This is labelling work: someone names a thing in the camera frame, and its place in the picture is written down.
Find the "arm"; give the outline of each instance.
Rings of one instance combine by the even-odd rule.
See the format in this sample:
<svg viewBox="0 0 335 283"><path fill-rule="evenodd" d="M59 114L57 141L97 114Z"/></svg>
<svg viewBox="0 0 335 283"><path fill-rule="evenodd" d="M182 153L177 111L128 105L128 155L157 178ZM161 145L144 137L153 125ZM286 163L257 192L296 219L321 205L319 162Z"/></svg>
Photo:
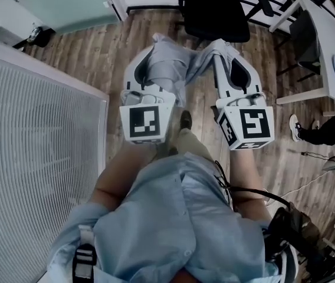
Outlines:
<svg viewBox="0 0 335 283"><path fill-rule="evenodd" d="M252 150L230 151L230 184L248 189L263 190ZM251 192L234 192L233 206L242 217L251 220L271 220L262 195Z"/></svg>
<svg viewBox="0 0 335 283"><path fill-rule="evenodd" d="M100 203L109 211L119 207L139 171L155 156L155 147L124 143L99 176L90 202Z"/></svg>

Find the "light blue shirt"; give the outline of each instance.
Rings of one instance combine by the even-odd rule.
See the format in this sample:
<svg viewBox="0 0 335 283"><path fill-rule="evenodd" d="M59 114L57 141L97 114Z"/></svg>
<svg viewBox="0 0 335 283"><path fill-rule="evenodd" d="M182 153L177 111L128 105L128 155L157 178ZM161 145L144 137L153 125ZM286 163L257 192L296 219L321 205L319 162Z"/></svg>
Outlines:
<svg viewBox="0 0 335 283"><path fill-rule="evenodd" d="M69 269L82 224L95 236L94 282L169 282L182 268L201 282L278 282L261 224L232 211L214 175L204 158L172 156L140 171L115 211L74 208L52 245L50 277Z"/></svg>

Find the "white radiator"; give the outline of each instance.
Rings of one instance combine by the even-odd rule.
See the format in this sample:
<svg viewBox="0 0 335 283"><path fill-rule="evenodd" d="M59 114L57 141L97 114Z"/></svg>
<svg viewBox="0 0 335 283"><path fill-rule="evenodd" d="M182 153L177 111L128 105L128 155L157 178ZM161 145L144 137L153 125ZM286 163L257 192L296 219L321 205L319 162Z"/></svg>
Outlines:
<svg viewBox="0 0 335 283"><path fill-rule="evenodd" d="M0 45L12 54L0 60L0 283L30 283L104 169L108 99Z"/></svg>

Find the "black pants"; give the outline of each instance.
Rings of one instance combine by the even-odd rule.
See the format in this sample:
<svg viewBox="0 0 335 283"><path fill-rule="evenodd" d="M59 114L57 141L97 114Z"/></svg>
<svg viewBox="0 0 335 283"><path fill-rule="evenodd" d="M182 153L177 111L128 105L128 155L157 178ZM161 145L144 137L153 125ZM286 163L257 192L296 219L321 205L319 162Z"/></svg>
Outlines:
<svg viewBox="0 0 335 283"><path fill-rule="evenodd" d="M301 129L299 138L311 144L335 144L335 116L324 123L321 128L315 130Z"/></svg>

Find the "khaki pants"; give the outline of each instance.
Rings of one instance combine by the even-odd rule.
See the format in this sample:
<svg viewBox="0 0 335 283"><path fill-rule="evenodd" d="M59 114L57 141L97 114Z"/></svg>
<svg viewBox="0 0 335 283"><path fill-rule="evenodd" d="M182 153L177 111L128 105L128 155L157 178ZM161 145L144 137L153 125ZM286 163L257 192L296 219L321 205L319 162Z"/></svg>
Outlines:
<svg viewBox="0 0 335 283"><path fill-rule="evenodd" d="M204 146L198 138L191 132L191 130L185 128L182 129L178 134L177 139L177 150L179 154L185 154L190 152L192 154L202 156L205 159L213 162L213 158L208 152L206 146Z"/></svg>

